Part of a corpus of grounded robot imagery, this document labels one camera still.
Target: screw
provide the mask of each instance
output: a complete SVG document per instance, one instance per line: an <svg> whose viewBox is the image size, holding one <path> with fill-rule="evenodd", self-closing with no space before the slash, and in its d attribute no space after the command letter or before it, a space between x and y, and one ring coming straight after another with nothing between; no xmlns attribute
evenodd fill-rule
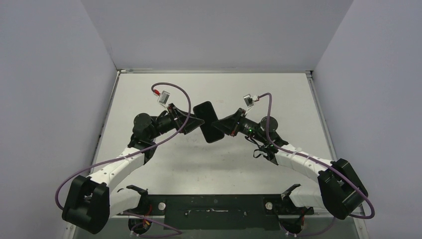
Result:
<svg viewBox="0 0 422 239"><path fill-rule="evenodd" d="M268 202L268 203L265 204L265 208L267 210L272 210L273 209L273 204L271 202Z"/></svg>
<svg viewBox="0 0 422 239"><path fill-rule="evenodd" d="M164 209L166 209L166 204L165 203L159 203L158 204L158 209L161 210L161 211L164 210Z"/></svg>

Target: metal frame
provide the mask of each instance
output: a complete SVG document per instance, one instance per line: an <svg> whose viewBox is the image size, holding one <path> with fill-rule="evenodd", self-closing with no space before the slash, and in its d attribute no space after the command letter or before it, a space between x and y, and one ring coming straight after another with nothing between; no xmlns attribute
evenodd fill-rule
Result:
<svg viewBox="0 0 422 239"><path fill-rule="evenodd" d="M334 146L328 131L328 127L325 121L325 117L322 113L320 104L319 104L319 100L317 97L317 93L315 91L315 87L314 87L314 82L313 82L313 78L312 78L312 72L311 71L284 71L284 70L274 70L274 69L254 69L254 68L221 68L221 69L215 69L215 70L156 70L156 69L120 69L117 71L117 76L116 76L116 80L114 83L114 87L109 99L109 103L108 103L108 109L103 121L103 126L100 132L100 136L104 133L106 124L107 124L107 119L109 116L109 112L112 106L112 102L114 99L114 95L117 89L117 85L118 85L118 81L120 78L121 74L147 74L147 73L154 73L154 74L165 74L165 73L305 73L308 79L308 83L310 86L310 91L312 93L314 102L315 102L315 106L319 115L319 119L324 131L324 135L325 135L325 139L327 141L328 147L330 149L330 154L333 160L337 159L337 156L335 154L335 150L334 150ZM97 147L95 149L95 153L93 155L93 160L92 160L92 164L94 164L96 162L97 159L97 155L98 155L98 151L101 145L101 141L102 141L102 137L99 137L98 143L97 143ZM362 207L360 207L360 209L355 210L356 213L361 213L363 212ZM127 216L116 216L118 218L128 218ZM296 216L290 216L290 215L285 215L285 216L280 216L280 218L288 218L288 217L296 217ZM315 210L315 214L312 215L311 217L330 217L330 213L328 213L327 210ZM355 225L356 225L356 230L358 232L359 238L360 239L369 239L369 234L365 225L365 221L363 219L354 219L355 221ZM76 226L72 225L71 223L67 223L66 224L66 229L65 229L65 233L63 235L63 239L72 239L74 237L76 231Z"/></svg>

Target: red connector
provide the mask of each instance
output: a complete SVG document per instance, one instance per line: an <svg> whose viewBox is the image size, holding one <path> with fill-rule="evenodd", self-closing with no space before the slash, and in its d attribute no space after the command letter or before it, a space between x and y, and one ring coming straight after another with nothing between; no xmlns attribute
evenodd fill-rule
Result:
<svg viewBox="0 0 422 239"><path fill-rule="evenodd" d="M154 94L155 94L156 96L160 96L160 92L159 92L158 90L154 90Z"/></svg>

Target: phone screen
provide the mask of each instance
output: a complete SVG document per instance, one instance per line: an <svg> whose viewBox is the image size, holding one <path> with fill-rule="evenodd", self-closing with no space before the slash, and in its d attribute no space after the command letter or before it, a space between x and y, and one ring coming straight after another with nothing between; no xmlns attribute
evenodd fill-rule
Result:
<svg viewBox="0 0 422 239"><path fill-rule="evenodd" d="M206 101L195 106L194 114L197 118L205 121L205 123L201 125L200 128L207 143L213 143L224 138L223 132L211 126L211 123L218 120L217 114L215 113L211 102Z"/></svg>

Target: cable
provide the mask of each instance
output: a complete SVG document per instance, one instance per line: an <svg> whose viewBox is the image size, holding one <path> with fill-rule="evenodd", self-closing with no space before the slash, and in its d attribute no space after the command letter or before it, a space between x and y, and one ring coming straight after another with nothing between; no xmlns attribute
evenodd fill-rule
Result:
<svg viewBox="0 0 422 239"><path fill-rule="evenodd" d="M147 216L149 216L149 214L151 213L151 211L152 211L152 205L150 204L149 205L149 210L148 210L148 212L145 214L145 216L147 217ZM142 226L144 227L145 226L145 223L146 223L146 219L144 219L143 220L143 222L142 222Z"/></svg>
<svg viewBox="0 0 422 239"><path fill-rule="evenodd" d="M163 140L163 141L161 141L161 142L159 142L159 143L156 143L155 145L152 145L152 146L150 146L150 147L147 147L147 148L145 148L145 149L143 149L143 150L140 150L140 151L138 151L138 152L134 152L134 153L131 153L131 154L128 154L128 155L125 155L125 156L123 156L123 157L119 157L119 158L115 158L115 159L111 159L111 160L107 160L107 161L104 161L104 162L101 162L101 163L96 163L96 164L93 164L93 165L91 165L91 166L89 166L89 167L86 167L86 168L84 168L84 169L81 169L81 170L79 170L79 171L77 171L76 173L74 173L74 174L72 174L71 176L69 176L68 178L66 178L60 185L59 185L59 187L57 188L57 190L56 190L56 193L55 193L55 195L54 195L54 200L55 200L55 202L56 202L56 205L57 205L57 207L59 208L59 209L61 209L61 210L63 210L63 206L60 204L60 202L59 202L59 193L60 193L60 190L63 188L63 186L69 181L69 180L71 180L72 178L74 178L74 177L76 177L76 176L78 176L79 174L81 174L81 173L83 173L83 172L85 172L85 171L87 171L87 170L89 170L89 169L91 169L91 168L94 168L94 167L97 167L97 166L100 166L100 165L104 165L104 164L107 164L107 163L113 163L113 162L117 162L117 161L120 161L120 160L123 160L123 159L126 159L126 158L130 158L130 157L132 157L132 156L135 156L135 155L138 155L138 154L140 154L140 153L143 153L143 152L145 152L145 151L148 151L148 150L150 150L150 149L152 149L152 148L155 148L155 147L158 147L159 145L162 145L162 144L164 144L165 142L167 142L167 141L169 141L169 140L171 140L174 136L176 136L178 133L180 133L181 131L182 131L182 129L183 129L183 127L185 127L185 125L188 123L188 120L189 120L189 117L191 116L191 98L189 98L189 96L188 96L188 93L186 93L186 91L185 90L183 90L181 87L179 87L179 86L176 86L176 85L174 85L174 84L171 84L171 83L166 83L166 82L160 82L160 83L155 83L154 85L152 85L151 86L151 90L152 90L152 92L153 93L156 93L156 92L158 92L157 90L155 90L154 89L154 87L156 87L156 86L160 86L160 85L166 85L166 86L171 86L171 87L174 87L174 88L177 88L177 89L179 89L185 96L186 96L186 100L188 100L188 115L187 115L187 117L186 117L186 120L183 122L183 124L182 124L182 126L180 126L180 128L174 133L174 134L172 134L170 137L168 137L167 139L165 139L165 140Z"/></svg>
<svg viewBox="0 0 422 239"><path fill-rule="evenodd" d="M261 155L262 155L264 158L268 158L269 153L268 153L268 151L265 149L265 146L264 146L264 145L259 145L257 141L255 141L252 137L249 137L249 136L245 136L245 139L246 139L246 140L248 140L249 142L251 142L251 143L255 144L256 146L258 146L258 149L256 149L256 150L254 150L254 151L253 151L253 157L254 157L254 158L259 158ZM257 152L257 151L259 151L259 152L263 152L263 153L267 154L267 156L265 156L265 155L263 155L263 154L261 154L261 153L255 156L255 152Z"/></svg>
<svg viewBox="0 0 422 239"><path fill-rule="evenodd" d="M306 210L302 211L302 214L300 215L300 217L293 224L298 223L301 219L302 219L302 224L303 224L306 213L308 213L312 208L313 207L308 207Z"/></svg>
<svg viewBox="0 0 422 239"><path fill-rule="evenodd" d="M316 232L316 233L307 233L307 234L301 234L301 233L299 233L299 234L296 234L298 237L312 237L312 236L318 236L318 235L321 235L321 234L323 234L323 233L325 233L325 232L327 232L328 230L330 230L331 228L332 228L332 226L334 226L334 222L335 222L335 217L333 217L332 218L332 221L331 221L331 223L325 228L325 229L323 229L322 231L319 231L319 232ZM288 230L286 230L284 227L283 227L283 225L281 225L280 224L280 226L281 226L281 228L283 229L283 230L285 230L285 231L287 231L287 233L289 234L289 235L291 235L291 236L294 236L295 234L293 234L293 233L291 233L291 232L289 232Z"/></svg>
<svg viewBox="0 0 422 239"><path fill-rule="evenodd" d="M283 149L282 147L279 147L278 145L276 145L275 143L274 143L274 141L272 141L271 140L271 138L270 138L270 135L269 135L269 127L270 127L270 114L271 114L271 106L272 106L272 101L273 101L273 97L272 97L272 95L271 95L271 93L265 93L265 94L262 94L262 95L260 95L260 96L258 96L258 98L260 99L260 98L262 98L262 97L264 97L264 96L268 96L269 97L269 103L268 103L268 113L267 113L267 124L266 124L266 126L265 126L265 132L266 132L266 134L267 134L267 139L269 140L269 142L270 143L272 143L273 145L274 145L274 147L276 147L277 149L279 149L279 150L281 150L281 151L284 151L284 152L286 152L286 153L293 153L292 151L290 151L290 150L287 150L287 149ZM299 156L302 156L302 157L305 157L305 158L308 158L308 155L306 155L306 154L303 154L303 153L296 153L296 155L299 155ZM363 194L362 193L362 191L358 188L358 187L356 187L356 185L354 185L348 178L346 178L342 173L340 173L339 171L337 171L335 168L333 168L333 167L331 167L330 165L328 165L328 164L326 164L326 163L324 163L324 162L321 162L321 161L319 161L319 160L317 160L317 159L315 159L315 158L313 158L313 157L309 157L309 160L311 160L311 161L313 161L313 162L315 162L315 163L318 163L318 164L320 164L320 165L322 165L322 166L324 166L324 167L326 167L326 168L328 168L328 169L330 169L331 171L333 171L335 174L337 174L340 178L342 178L342 180L344 181L344 182L346 182L346 183L348 183L362 198L363 198L363 200L365 200L365 202L366 203L368 203L368 205L369 205L369 208L371 209L371 214L369 215L369 216L361 216L361 215L349 215L349 216L351 216L351 217L353 217L353 218L359 218L359 219L371 219L371 218L373 218L374 216L375 216L375 209L374 209L374 206L372 205L372 203L371 203L371 201L368 199L368 197L365 195L365 194Z"/></svg>
<svg viewBox="0 0 422 239"><path fill-rule="evenodd" d="M166 114L167 114L167 111L161 112L161 114L159 116L157 116L157 118L155 119L155 121L159 121L161 119L161 117L165 116Z"/></svg>
<svg viewBox="0 0 422 239"><path fill-rule="evenodd" d="M159 222L159 221L153 220L153 219L151 219L151 218L147 218L147 217L142 216L142 215L138 215L138 214L134 214L134 213L128 213L128 212L123 212L123 215L126 215L126 216L134 216L134 217L138 217L138 218L141 218L141 219L145 219L145 220L147 220L147 221L149 221L149 222L151 222L151 223L156 223L156 224L161 225L161 226L163 226L163 227L165 227L165 228L168 228L168 229L171 229L171 230L175 231L175 233L172 233L172 234L166 234L166 235L156 235L156 236L139 235L139 237L141 237L141 238L168 238L168 237L172 237L172 236L181 235L181 234L183 233L183 232L182 232L181 230L179 230L179 229L176 229L176 228L174 228L174 227L172 227L172 226L169 226L169 225L164 224L164 223L162 223L162 222ZM130 230L131 230L131 232L130 232L130 233L132 233L132 232L133 232L133 230L135 230L135 228L137 228L137 227L138 227L138 226L140 226L140 225L142 225L142 223L138 223L138 224L134 225L134 226L130 229Z"/></svg>

